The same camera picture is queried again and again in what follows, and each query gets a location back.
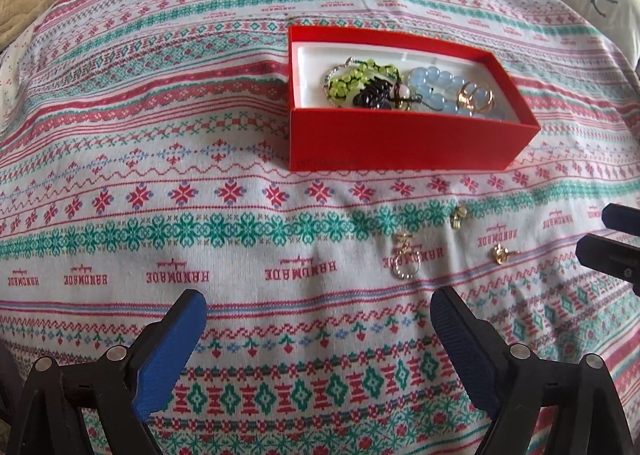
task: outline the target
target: patterned blanket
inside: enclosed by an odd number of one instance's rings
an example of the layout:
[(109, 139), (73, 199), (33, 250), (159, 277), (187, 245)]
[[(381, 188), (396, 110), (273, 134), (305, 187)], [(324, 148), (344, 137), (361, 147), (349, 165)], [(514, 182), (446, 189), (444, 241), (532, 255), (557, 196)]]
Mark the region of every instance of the patterned blanket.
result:
[[(542, 131), (504, 172), (291, 174), (290, 24), (490, 50)], [(168, 455), (473, 453), (488, 420), (430, 324), (443, 284), (541, 357), (600, 353), (640, 429), (640, 299), (574, 255), (620, 238), (605, 204), (640, 203), (640, 84), (557, 0), (60, 0), (0, 72), (2, 340), (24, 374), (94, 359), (202, 291), (206, 332), (152, 418)], [(498, 266), (498, 242), (519, 255)]]

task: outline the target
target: red box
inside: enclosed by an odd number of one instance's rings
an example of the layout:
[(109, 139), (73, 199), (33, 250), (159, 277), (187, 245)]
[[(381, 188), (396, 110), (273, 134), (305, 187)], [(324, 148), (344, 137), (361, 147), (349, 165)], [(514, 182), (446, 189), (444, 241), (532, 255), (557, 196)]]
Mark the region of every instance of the red box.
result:
[[(336, 61), (323, 66), (322, 60), (327, 61), (334, 52), (331, 49), (336, 49)], [(474, 73), (489, 74), (491, 80), (485, 82), (492, 81), (492, 88), (498, 86), (495, 92), (500, 92), (503, 109), (512, 121), (329, 106), (322, 90), (326, 72), (344, 63), (345, 53), (367, 59), (375, 51), (397, 55), (398, 59), (388, 62), (399, 68), (404, 59), (409, 59), (407, 56), (415, 55), (418, 57), (411, 58), (413, 62), (419, 59), (423, 63), (424, 59), (424, 66), (448, 61), (453, 67), (468, 64), (475, 67), (469, 69)], [(318, 56), (317, 65), (314, 55)], [(383, 61), (376, 59), (381, 65), (386, 64)], [(370, 29), (292, 26), (289, 78), (292, 171), (504, 170), (540, 131), (524, 98), (494, 55), (456, 43)], [(311, 99), (310, 104), (304, 104), (306, 98)]]

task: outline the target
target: light blue beaded bracelet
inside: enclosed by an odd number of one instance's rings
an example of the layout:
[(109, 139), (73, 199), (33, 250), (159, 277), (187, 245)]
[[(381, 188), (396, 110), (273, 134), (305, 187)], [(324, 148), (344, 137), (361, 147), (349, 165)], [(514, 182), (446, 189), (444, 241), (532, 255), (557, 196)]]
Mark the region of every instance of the light blue beaded bracelet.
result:
[[(431, 110), (442, 112), (443, 114), (482, 117), (493, 108), (493, 101), (490, 102), (490, 99), (493, 99), (493, 93), (488, 88), (469, 82), (462, 76), (454, 76), (451, 72), (440, 70), (438, 67), (417, 67), (413, 69), (408, 75), (407, 85), (422, 96), (423, 104)], [(475, 101), (481, 106), (486, 102), (487, 109), (473, 111), (469, 109), (468, 103), (461, 106), (458, 98), (463, 93), (463, 89), (465, 94), (472, 94)], [(492, 114), (492, 118), (504, 120), (504, 114), (500, 110), (496, 110)]]

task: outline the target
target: blue gripper pad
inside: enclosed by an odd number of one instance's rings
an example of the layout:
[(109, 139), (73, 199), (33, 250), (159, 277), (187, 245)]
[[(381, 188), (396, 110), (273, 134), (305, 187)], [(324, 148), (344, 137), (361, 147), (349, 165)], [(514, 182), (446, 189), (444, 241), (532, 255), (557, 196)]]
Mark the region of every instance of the blue gripper pad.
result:
[(189, 361), (207, 323), (207, 303), (204, 296), (187, 289), (169, 309), (149, 341), (152, 350), (144, 349), (134, 358), (142, 357), (138, 370), (136, 394), (132, 405), (140, 421), (150, 413), (164, 409), (180, 372)]
[[(471, 318), (476, 320), (471, 311), (468, 308), (465, 309)], [(500, 411), (500, 400), (494, 391), (495, 367), (465, 324), (444, 288), (437, 289), (431, 296), (430, 313), (433, 328), (456, 369), (469, 399), (476, 408), (484, 410), (489, 417), (496, 419)]]
[(640, 210), (608, 204), (602, 210), (602, 223), (607, 229), (640, 237)]

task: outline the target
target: green beaded bracelet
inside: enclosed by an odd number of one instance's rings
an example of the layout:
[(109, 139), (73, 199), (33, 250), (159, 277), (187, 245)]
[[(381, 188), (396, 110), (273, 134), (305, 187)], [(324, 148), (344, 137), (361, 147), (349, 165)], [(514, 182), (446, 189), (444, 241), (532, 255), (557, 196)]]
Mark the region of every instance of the green beaded bracelet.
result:
[[(356, 66), (356, 68), (343, 73), (341, 76), (333, 77), (336, 72), (353, 66)], [(331, 101), (334, 106), (341, 108), (340, 103), (346, 101), (347, 96), (349, 96), (354, 88), (357, 88), (364, 80), (368, 80), (370, 76), (376, 74), (386, 76), (394, 81), (400, 78), (400, 72), (394, 65), (380, 66), (371, 59), (362, 61), (348, 58), (344, 65), (335, 67), (324, 76), (322, 86), (324, 86), (327, 99)]]

